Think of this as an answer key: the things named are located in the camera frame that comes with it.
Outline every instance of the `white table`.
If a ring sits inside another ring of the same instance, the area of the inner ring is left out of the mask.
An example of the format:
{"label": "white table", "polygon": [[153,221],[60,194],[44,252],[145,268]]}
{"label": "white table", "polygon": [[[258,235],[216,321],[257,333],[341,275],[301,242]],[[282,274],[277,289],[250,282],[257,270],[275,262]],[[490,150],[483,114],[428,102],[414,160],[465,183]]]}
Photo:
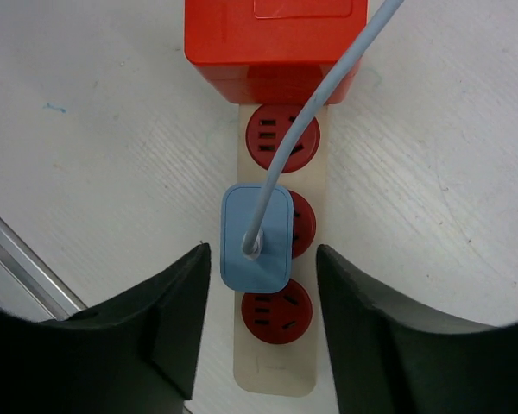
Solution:
{"label": "white table", "polygon": [[[0,0],[0,215],[90,305],[210,242],[191,410],[335,414],[325,344],[308,397],[232,378],[217,259],[237,107],[182,29],[182,0]],[[435,308],[517,320],[518,0],[407,0],[331,112],[325,241]]]}

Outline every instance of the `wire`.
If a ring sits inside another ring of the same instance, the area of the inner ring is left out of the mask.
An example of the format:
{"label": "wire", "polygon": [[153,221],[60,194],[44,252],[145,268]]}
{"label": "wire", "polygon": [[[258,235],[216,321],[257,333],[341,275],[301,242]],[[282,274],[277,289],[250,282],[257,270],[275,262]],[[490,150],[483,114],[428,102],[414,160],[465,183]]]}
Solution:
{"label": "wire", "polygon": [[380,9],[372,16],[369,23],[363,31],[349,46],[336,65],[328,72],[325,78],[320,82],[319,87],[305,106],[295,118],[294,123],[287,131],[281,145],[276,151],[275,157],[270,163],[267,171],[267,179],[263,184],[257,200],[256,209],[251,219],[251,224],[243,238],[242,250],[246,255],[257,253],[256,246],[261,244],[258,241],[259,229],[261,228],[262,219],[267,210],[268,201],[275,189],[276,182],[282,173],[282,169],[286,165],[295,144],[305,132],[309,123],[313,120],[317,112],[326,103],[330,95],[336,90],[342,79],[349,73],[351,68],[363,56],[366,49],[380,34],[383,28],[388,24],[391,17],[399,9],[404,0],[385,0]]}

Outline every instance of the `power strip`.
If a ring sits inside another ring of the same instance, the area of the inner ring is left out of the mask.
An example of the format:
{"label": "power strip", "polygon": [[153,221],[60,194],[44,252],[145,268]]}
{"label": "power strip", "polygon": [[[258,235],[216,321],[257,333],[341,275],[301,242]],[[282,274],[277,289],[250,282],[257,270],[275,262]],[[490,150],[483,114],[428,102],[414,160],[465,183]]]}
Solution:
{"label": "power strip", "polygon": [[[239,110],[237,181],[261,183],[267,171],[251,157],[246,144],[248,122],[260,105],[241,105]],[[313,303],[313,319],[305,334],[294,342],[271,345],[257,339],[242,317],[243,293],[235,293],[234,378],[246,391],[302,397],[313,390],[317,378],[319,342],[319,292],[315,254],[323,229],[328,155],[328,109],[318,114],[320,144],[301,169],[282,174],[279,184],[304,197],[316,216],[316,235],[308,250],[293,260],[291,278],[307,291]]]}

